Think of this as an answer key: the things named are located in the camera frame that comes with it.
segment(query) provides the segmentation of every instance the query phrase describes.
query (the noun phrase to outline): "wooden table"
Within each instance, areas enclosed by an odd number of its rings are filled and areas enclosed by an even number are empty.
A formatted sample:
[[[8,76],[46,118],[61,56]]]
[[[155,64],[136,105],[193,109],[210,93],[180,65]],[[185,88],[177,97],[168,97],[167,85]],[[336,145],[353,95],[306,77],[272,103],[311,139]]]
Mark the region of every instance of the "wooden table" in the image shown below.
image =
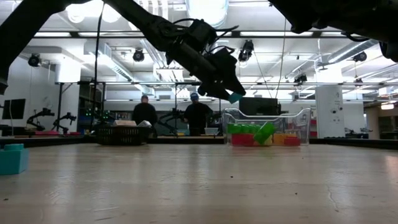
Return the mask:
[[[2,224],[397,223],[398,152],[79,144],[0,176]]]

